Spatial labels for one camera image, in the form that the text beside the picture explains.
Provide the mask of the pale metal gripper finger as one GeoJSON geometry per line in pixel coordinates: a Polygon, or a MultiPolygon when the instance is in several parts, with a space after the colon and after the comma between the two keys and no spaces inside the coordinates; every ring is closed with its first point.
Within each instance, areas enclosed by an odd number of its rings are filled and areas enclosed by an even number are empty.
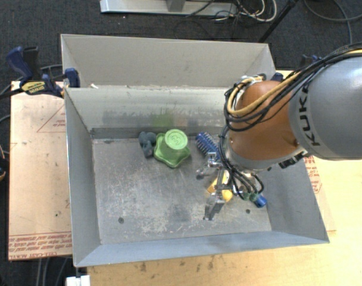
{"type": "Polygon", "coordinates": [[[196,170],[196,178],[202,179],[212,175],[219,168],[219,160],[217,153],[208,152],[205,156],[203,164],[196,170]]]}
{"type": "Polygon", "coordinates": [[[213,220],[214,216],[220,212],[222,207],[226,204],[226,200],[223,197],[223,191],[218,189],[212,192],[207,198],[204,211],[204,220],[213,220]]]}

